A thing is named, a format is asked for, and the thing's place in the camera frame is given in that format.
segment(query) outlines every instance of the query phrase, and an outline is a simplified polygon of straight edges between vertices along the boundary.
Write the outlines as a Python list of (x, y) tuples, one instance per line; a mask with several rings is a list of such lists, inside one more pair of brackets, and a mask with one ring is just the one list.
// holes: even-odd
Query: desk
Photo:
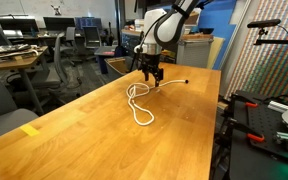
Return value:
[[(139, 126), (125, 90), (133, 71), (0, 137), (0, 179), (198, 179), (209, 177), (220, 71), (161, 63), (165, 80), (138, 97), (155, 115)], [(147, 83), (154, 84), (153, 78)], [(150, 118), (138, 112), (138, 118)]]
[(0, 70), (11, 70), (11, 69), (17, 69), (21, 75), (21, 78), (23, 79), (23, 82), (32, 98), (32, 101), (35, 105), (35, 108), (40, 114), (44, 114), (44, 111), (41, 107), (41, 104), (35, 94), (35, 91), (32, 87), (31, 81), (27, 76), (27, 73), (25, 69), (33, 67), (36, 62), (41, 59), (41, 64), (44, 70), (48, 69), (45, 58), (41, 58), (44, 55), (44, 52), (47, 50), (47, 46), (41, 47), (42, 52), (39, 52), (38, 56), (25, 58), (21, 61), (9, 61), (9, 62), (3, 62), (0, 63)]
[(115, 48), (116, 46), (101, 46), (95, 51), (94, 55), (96, 56), (96, 60), (100, 65), (102, 74), (107, 74), (105, 58), (114, 57)]
[[(253, 97), (265, 98), (265, 96), (243, 91), (237, 91), (237, 94), (249, 99)], [(234, 116), (239, 122), (247, 123), (244, 103), (238, 101), (235, 103)], [(247, 143), (245, 133), (234, 130), (231, 147), (230, 178), (231, 180), (288, 179), (288, 161), (283, 159), (275, 160), (269, 153), (251, 147)]]

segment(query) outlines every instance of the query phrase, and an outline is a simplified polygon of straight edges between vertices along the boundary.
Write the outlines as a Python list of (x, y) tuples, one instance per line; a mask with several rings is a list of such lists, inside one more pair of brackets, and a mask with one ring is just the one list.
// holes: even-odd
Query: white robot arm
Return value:
[(145, 54), (139, 70), (148, 80), (149, 73), (155, 78), (155, 86), (163, 80), (163, 69), (158, 67), (161, 49), (178, 42), (183, 34), (183, 26), (189, 14), (197, 6), (198, 0), (177, 0), (166, 13), (163, 9), (146, 12), (144, 17), (144, 38), (134, 48), (135, 53)]

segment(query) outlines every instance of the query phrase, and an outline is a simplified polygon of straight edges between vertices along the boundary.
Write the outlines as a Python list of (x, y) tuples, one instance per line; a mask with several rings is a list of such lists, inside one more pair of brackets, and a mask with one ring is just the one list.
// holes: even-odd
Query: floor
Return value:
[[(85, 57), (72, 57), (71, 60), (76, 59), (85, 59)], [(83, 96), (103, 85), (106, 83), (111, 82), (109, 76), (105, 74), (101, 74), (100, 68), (98, 63), (93, 60), (83, 61), (83, 63), (75, 63), (75, 67), (73, 67), (69, 61), (64, 61), (64, 67), (68, 73), (69, 77), (69, 87), (75, 87), (78, 85), (77, 77), (79, 77), (82, 81), (82, 84), (77, 88), (69, 88), (66, 89), (63, 92), (63, 95), (61, 96), (61, 99), (63, 99), (66, 102), (73, 101), (74, 99), (78, 98), (76, 96), (79, 94), (80, 96)], [(53, 62), (49, 62), (48, 65), (52, 68), (54, 66)], [(10, 72), (10, 71), (0, 71), (0, 79), (1, 81), (8, 87), (10, 90), (16, 104), (20, 108), (27, 108), (32, 109), (34, 108), (33, 104), (27, 99), (27, 92), (19, 92), (16, 90), (16, 88), (12, 87), (10, 84), (6, 82), (6, 79), (11, 74), (14, 74), (16, 72)], [(47, 91), (36, 91), (38, 97), (47, 96)], [(46, 106), (43, 107), (45, 113), (50, 112), (56, 108), (60, 107), (55, 102), (50, 102)], [(222, 110), (218, 108), (217, 117), (216, 117), (216, 132), (219, 130), (219, 127), (223, 121), (223, 118), (220, 116), (222, 113)], [(216, 168), (214, 176), (212, 174), (210, 175), (210, 179), (222, 179), (224, 176), (224, 173), (228, 167), (228, 159), (224, 160), (224, 162), (221, 162), (219, 167)]]

